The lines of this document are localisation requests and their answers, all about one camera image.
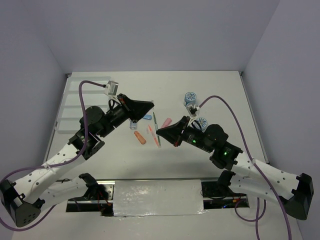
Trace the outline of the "green highlighter pen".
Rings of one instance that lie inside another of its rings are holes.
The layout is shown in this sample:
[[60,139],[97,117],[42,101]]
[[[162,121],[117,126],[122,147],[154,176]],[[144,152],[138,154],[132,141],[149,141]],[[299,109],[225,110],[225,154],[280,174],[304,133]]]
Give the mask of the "green highlighter pen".
[[157,123],[157,118],[156,118],[155,112],[152,112],[152,115],[153,115],[153,121],[154,121],[154,128],[155,128],[155,131],[157,132],[157,130],[158,130],[158,123]]

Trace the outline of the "orange highlighter pen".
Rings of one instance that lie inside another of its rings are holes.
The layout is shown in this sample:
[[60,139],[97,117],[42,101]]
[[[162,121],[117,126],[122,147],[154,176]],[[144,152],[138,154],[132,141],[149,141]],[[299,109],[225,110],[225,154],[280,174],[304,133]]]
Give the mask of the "orange highlighter pen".
[[150,125],[148,125],[148,130],[149,130],[149,132],[151,133],[152,138],[153,138],[156,146],[157,146],[158,148],[160,148],[160,147],[161,147],[161,144],[160,144],[160,142],[159,142],[159,140],[158,140],[158,137],[157,137],[157,135],[155,134],[155,132],[153,131],[153,129],[152,129],[152,127],[151,127]]

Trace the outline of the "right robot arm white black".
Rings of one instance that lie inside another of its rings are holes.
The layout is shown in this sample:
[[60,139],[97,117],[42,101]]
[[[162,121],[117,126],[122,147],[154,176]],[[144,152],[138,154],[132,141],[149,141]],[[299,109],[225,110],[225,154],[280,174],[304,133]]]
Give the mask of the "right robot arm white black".
[[314,188],[312,178],[277,169],[263,161],[250,159],[248,154],[227,141],[228,135],[218,124],[205,131],[189,125],[190,118],[160,128],[157,135],[174,147],[186,142],[210,153],[210,161],[222,169],[217,190],[223,196],[244,193],[273,203],[282,203],[285,212],[298,220],[306,220]]

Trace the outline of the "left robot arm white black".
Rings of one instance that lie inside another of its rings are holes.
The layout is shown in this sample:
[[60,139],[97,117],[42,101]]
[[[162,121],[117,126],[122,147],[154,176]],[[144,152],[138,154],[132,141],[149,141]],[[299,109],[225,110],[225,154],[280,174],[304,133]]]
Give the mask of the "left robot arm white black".
[[79,121],[80,130],[51,159],[20,179],[0,183],[1,203],[15,223],[15,231],[30,229],[42,211],[68,199],[108,198],[105,187],[89,173],[61,184],[56,181],[96,154],[105,144],[102,138],[126,120],[137,123],[154,107],[151,101],[132,100],[122,93],[115,103],[107,112],[99,106],[88,107]]

